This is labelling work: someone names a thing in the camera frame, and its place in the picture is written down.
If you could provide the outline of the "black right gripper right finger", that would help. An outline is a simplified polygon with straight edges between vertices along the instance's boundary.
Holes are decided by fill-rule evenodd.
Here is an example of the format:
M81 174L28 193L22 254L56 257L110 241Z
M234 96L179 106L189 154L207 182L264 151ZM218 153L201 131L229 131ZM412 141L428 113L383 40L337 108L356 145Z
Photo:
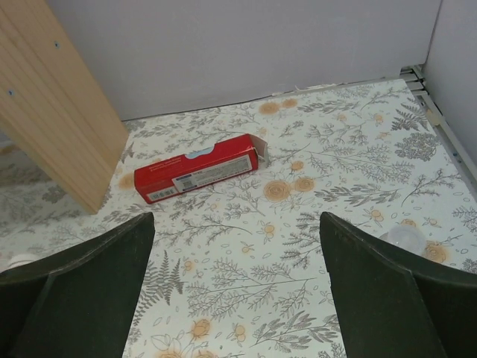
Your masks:
M320 242L348 357L475 357L476 275L320 215Z

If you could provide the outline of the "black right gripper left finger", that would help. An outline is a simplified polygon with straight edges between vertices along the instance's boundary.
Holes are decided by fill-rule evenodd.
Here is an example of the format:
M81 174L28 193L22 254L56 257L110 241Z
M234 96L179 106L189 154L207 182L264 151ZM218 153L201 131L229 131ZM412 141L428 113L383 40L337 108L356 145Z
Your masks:
M1 273L2 357L121 357L155 235L143 213Z

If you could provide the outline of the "white bottle cap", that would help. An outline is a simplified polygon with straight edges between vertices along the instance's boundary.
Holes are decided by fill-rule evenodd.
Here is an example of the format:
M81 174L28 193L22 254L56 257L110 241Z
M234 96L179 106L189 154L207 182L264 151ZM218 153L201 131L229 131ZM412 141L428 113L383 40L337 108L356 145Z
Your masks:
M37 260L37 256L33 254L18 254L12 257L7 264L7 269L27 265Z

